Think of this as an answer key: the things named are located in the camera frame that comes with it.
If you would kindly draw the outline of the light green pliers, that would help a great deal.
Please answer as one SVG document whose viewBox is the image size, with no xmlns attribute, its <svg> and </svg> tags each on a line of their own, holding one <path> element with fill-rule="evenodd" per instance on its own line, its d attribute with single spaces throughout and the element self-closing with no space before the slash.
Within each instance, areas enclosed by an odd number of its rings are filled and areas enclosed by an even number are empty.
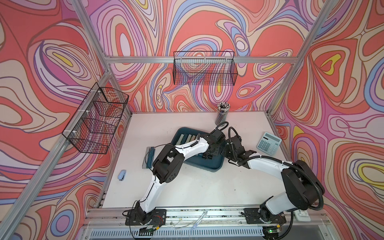
<svg viewBox="0 0 384 240">
<path fill-rule="evenodd" d="M 178 141 L 176 142 L 176 145 L 181 145 L 182 144 L 182 141 L 183 141 L 183 138 L 184 138 L 184 134 L 181 134 Z"/>
</svg>

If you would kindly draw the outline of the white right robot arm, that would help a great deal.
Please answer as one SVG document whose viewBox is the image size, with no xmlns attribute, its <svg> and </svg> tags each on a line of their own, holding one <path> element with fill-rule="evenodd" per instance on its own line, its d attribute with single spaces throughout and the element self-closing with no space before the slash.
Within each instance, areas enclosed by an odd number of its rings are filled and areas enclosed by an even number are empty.
<svg viewBox="0 0 384 240">
<path fill-rule="evenodd" d="M 256 151 L 246 151 L 238 135 L 227 139 L 222 155 L 231 164 L 261 171 L 282 181 L 285 191 L 268 198 L 260 205 L 259 214 L 265 219 L 282 212 L 323 209 L 325 189 L 305 162 L 286 162 L 258 155 Z"/>
</svg>

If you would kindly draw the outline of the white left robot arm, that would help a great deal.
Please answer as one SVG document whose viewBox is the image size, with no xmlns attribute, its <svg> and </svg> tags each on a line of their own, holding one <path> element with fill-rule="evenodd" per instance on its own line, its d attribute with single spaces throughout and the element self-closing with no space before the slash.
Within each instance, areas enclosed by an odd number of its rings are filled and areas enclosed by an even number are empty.
<svg viewBox="0 0 384 240">
<path fill-rule="evenodd" d="M 208 134 L 198 134 L 196 139 L 183 145 L 166 144 L 153 162 L 151 183 L 135 209 L 144 214 L 152 212 L 163 187 L 177 177 L 186 160 L 198 155 L 211 160 L 220 155 L 224 143 L 224 133 L 215 129 Z"/>
</svg>

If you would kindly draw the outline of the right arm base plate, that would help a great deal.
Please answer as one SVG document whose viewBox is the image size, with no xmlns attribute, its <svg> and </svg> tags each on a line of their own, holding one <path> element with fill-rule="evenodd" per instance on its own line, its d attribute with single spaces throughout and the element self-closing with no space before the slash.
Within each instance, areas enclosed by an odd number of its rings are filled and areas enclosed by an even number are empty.
<svg viewBox="0 0 384 240">
<path fill-rule="evenodd" d="M 271 214 L 267 209 L 244 208 L 241 215 L 246 218 L 247 224 L 285 224 L 287 222 L 283 213 Z"/>
</svg>

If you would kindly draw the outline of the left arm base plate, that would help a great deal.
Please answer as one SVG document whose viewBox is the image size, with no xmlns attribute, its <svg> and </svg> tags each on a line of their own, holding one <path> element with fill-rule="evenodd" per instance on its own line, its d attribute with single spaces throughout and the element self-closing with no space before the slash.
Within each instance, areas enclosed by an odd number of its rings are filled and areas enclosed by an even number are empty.
<svg viewBox="0 0 384 240">
<path fill-rule="evenodd" d="M 126 217 L 126 226 L 162 226 L 166 223 L 167 210 L 166 209 L 154 209 L 149 213 L 145 213 L 143 210 L 127 210 L 123 212 L 123 216 Z"/>
</svg>

